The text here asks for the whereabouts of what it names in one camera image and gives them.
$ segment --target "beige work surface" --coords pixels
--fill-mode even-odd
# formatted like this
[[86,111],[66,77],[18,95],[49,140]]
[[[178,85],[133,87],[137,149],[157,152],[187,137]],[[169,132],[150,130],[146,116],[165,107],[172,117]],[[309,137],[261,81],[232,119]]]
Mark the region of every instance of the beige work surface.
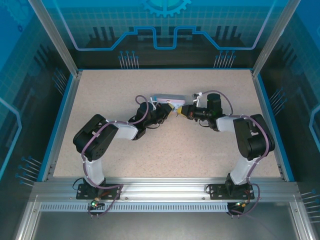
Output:
[[[234,114],[262,112],[249,70],[84,70],[54,177],[84,176],[73,137],[93,115],[127,121],[139,107],[136,95],[191,96],[207,90],[225,93]],[[201,103],[206,105],[206,97]],[[230,113],[224,99],[222,108],[225,114]],[[103,155],[103,173],[106,177],[225,177],[239,156],[234,133],[215,132],[171,113],[158,129],[147,129],[137,141],[114,139]],[[273,152],[259,163],[253,176],[280,176]]]

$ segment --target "enclosure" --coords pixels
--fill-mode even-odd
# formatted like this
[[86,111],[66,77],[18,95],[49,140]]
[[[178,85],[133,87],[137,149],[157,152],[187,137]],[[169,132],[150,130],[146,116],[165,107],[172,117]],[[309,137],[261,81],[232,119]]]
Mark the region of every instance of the enclosure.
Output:
[[[1,239],[318,239],[319,8],[316,0],[2,1]],[[250,215],[231,218],[228,203],[239,200],[207,192],[236,166],[234,133],[171,113],[141,139],[111,143],[103,174],[123,188],[91,219],[92,200],[77,199],[85,173],[75,134],[95,114],[128,121],[137,95],[192,102],[209,90],[226,94],[236,115],[262,114],[274,138],[251,178],[261,199]],[[222,109],[230,114],[224,99]],[[102,202],[98,213],[112,200]]]

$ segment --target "gear graphic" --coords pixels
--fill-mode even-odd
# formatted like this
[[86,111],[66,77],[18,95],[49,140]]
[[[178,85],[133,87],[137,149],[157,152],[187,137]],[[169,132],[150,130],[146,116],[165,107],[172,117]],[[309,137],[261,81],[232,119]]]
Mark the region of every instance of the gear graphic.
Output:
[[168,15],[171,17],[174,14],[180,14],[180,10],[186,10],[187,4],[191,4],[191,0],[142,0],[144,10],[149,10],[150,14],[155,14],[157,17]]
[[5,7],[19,25],[23,25],[30,14],[30,6],[27,0],[1,0],[0,6]]

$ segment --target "perforated metal strip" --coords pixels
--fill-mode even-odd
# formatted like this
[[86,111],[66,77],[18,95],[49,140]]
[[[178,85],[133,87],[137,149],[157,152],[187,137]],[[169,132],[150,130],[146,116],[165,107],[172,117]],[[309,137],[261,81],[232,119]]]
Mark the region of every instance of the perforated metal strip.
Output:
[[[62,202],[43,202],[41,212],[86,212],[87,202],[62,203]],[[103,212],[106,206],[93,212]],[[110,212],[159,212],[159,213],[178,213],[178,212],[227,212],[227,203],[224,202],[116,202]]]

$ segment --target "black mounting plate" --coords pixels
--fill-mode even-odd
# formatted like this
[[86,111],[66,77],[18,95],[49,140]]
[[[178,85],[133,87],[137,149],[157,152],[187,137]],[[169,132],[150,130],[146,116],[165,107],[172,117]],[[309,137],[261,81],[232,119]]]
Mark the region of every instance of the black mounting plate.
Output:
[[[255,199],[255,193],[252,185],[247,185],[246,189],[249,192],[250,200]],[[247,200],[248,195],[243,191],[241,194],[237,194],[234,197],[230,197],[225,184],[209,184],[205,190],[210,194],[211,200]]]
[[[112,187],[114,185],[118,185],[118,184],[104,184],[103,186]],[[99,190],[98,188],[90,186],[85,183],[79,184],[75,198],[78,200],[93,200],[99,196],[98,190]],[[117,195],[117,191],[119,190],[120,188],[118,187],[113,189],[108,189],[108,190],[102,190],[103,193],[104,192],[108,192],[108,193],[103,194],[103,196],[101,197],[101,200],[114,200]]]

